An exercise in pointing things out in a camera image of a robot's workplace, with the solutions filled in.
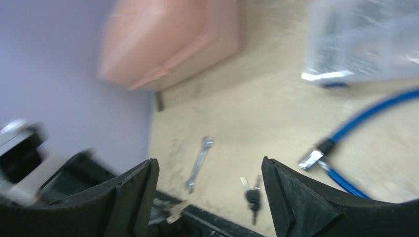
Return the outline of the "orange plastic toolbox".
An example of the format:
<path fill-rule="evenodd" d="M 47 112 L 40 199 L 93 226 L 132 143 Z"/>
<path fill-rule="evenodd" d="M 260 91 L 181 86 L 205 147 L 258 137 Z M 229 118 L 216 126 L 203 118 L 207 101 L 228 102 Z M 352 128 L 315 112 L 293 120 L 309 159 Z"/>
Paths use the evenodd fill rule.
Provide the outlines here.
<path fill-rule="evenodd" d="M 160 91 L 236 55 L 242 0 L 120 0 L 105 24 L 98 75 Z"/>

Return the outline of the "blue cable lock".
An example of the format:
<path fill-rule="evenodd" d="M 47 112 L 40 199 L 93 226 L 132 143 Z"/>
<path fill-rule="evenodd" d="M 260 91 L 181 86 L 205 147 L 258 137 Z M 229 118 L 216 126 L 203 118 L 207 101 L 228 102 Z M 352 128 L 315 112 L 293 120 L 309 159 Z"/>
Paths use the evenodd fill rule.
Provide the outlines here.
<path fill-rule="evenodd" d="M 312 151 L 310 151 L 301 159 L 301 161 L 298 164 L 298 167 L 302 170 L 308 171 L 314 165 L 318 164 L 324 170 L 324 172 L 347 193 L 369 199 L 370 197 L 368 195 L 356 188 L 351 182 L 349 182 L 346 178 L 340 175 L 335 169 L 330 167 L 325 162 L 325 158 L 332 153 L 336 145 L 340 141 L 342 141 L 342 139 L 346 135 L 348 135 L 354 129 L 365 123 L 368 119 L 399 104 L 402 104 L 409 100 L 418 99 L 418 97 L 419 89 L 416 87 L 411 90 L 395 94 L 392 97 L 388 97 L 371 105 L 370 107 L 367 107 L 366 109 L 354 115 L 343 125 L 341 125 L 337 130 L 335 130 L 331 134 L 331 136 L 325 138 L 322 142 L 316 145 Z"/>

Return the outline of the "black-handled tool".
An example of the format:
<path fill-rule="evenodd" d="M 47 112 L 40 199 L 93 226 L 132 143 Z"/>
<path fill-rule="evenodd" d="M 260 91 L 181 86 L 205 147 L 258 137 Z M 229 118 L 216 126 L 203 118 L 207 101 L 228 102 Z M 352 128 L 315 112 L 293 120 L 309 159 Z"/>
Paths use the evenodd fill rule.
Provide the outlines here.
<path fill-rule="evenodd" d="M 161 91 L 155 92 L 155 100 L 157 103 L 158 112 L 163 111 L 165 109 L 165 106 L 164 106 L 164 100 L 163 100 L 163 95 Z"/>

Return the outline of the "clear plastic screw organizer box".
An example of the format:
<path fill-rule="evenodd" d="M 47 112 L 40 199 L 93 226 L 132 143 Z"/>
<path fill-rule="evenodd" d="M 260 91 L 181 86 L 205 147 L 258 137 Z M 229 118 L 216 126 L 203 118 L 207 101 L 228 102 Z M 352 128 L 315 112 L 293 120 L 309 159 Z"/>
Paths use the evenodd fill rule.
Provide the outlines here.
<path fill-rule="evenodd" d="M 303 80 L 331 87 L 418 76 L 418 1 L 310 3 Z"/>

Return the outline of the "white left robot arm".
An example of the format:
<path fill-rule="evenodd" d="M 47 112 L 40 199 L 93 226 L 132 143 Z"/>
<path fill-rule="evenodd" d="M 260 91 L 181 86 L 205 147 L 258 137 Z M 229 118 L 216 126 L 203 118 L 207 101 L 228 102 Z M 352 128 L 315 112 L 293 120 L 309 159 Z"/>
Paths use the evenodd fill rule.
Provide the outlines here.
<path fill-rule="evenodd" d="M 42 125 L 15 119 L 0 129 L 0 201 L 18 206 L 46 205 L 39 189 L 19 186 L 42 163 Z"/>

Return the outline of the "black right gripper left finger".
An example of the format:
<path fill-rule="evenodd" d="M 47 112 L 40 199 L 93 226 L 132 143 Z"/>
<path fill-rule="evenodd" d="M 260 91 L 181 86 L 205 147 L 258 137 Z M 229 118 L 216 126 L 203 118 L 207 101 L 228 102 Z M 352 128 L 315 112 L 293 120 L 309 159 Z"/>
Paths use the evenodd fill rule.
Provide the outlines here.
<path fill-rule="evenodd" d="M 0 206 L 2 237 L 145 237 L 159 176 L 156 159 L 49 205 Z"/>

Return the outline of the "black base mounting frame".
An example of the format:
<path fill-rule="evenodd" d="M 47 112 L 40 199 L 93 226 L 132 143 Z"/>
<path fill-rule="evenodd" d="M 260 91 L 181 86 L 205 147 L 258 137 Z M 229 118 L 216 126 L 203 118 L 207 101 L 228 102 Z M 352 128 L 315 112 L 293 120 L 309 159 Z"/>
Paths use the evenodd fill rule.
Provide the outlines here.
<path fill-rule="evenodd" d="M 97 162 L 93 153 L 82 151 L 72 156 L 41 186 L 47 202 L 54 202 L 101 184 L 116 174 Z M 160 191 L 156 197 L 176 204 L 180 200 Z M 188 205 L 172 224 L 148 225 L 149 237 L 258 237 L 260 234 L 194 205 Z"/>

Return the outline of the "silver open-end wrench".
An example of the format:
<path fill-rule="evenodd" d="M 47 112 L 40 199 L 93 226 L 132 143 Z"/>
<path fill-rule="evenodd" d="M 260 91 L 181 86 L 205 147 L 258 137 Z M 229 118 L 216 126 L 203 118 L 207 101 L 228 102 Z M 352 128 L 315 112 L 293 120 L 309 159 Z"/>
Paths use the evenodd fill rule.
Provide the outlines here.
<path fill-rule="evenodd" d="M 195 180 L 208 153 L 208 150 L 213 146 L 213 138 L 205 136 L 201 140 L 201 148 L 197 155 L 196 162 L 192 168 L 190 177 L 185 182 L 185 190 L 191 194 L 195 188 Z"/>

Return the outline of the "black-headed key bunch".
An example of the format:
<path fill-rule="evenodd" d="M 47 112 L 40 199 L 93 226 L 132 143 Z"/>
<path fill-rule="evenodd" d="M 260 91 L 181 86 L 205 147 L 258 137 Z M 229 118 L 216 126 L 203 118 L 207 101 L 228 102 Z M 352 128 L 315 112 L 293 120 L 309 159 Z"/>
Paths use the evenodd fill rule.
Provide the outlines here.
<path fill-rule="evenodd" d="M 260 184 L 262 181 L 262 176 L 257 175 L 255 185 L 251 188 L 245 177 L 240 177 L 242 186 L 245 190 L 244 196 L 248 203 L 248 209 L 252 211 L 252 224 L 255 226 L 257 223 L 258 212 L 261 208 L 261 192 Z"/>

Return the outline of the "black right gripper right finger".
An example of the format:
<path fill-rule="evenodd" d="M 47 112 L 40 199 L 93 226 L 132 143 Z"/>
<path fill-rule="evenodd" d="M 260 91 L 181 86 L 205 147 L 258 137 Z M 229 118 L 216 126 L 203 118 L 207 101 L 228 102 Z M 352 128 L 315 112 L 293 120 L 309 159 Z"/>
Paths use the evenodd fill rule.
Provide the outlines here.
<path fill-rule="evenodd" d="M 278 237 L 417 237 L 419 201 L 345 193 L 264 157 L 261 170 Z"/>

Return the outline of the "single key with ring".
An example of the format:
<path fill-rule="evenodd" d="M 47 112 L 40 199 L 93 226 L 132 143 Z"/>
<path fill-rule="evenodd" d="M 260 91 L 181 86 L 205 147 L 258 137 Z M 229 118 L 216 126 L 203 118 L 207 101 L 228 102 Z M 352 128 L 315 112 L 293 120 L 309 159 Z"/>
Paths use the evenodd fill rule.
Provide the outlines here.
<path fill-rule="evenodd" d="M 154 198 L 151 208 L 148 225 L 155 225 L 162 222 L 172 224 L 181 217 L 182 211 L 189 205 L 189 200 L 176 204 L 169 200 Z"/>

